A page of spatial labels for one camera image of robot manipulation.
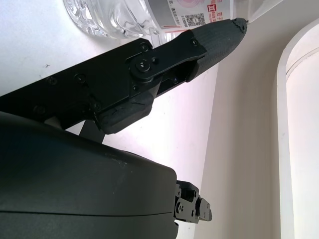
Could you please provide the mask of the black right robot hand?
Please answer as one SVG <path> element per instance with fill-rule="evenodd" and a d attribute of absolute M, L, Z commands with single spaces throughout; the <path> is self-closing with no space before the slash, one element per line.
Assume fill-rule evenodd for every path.
<path fill-rule="evenodd" d="M 244 18 L 139 38 L 0 98 L 3 239 L 174 239 L 210 204 L 172 168 L 102 143 L 243 40 Z"/>

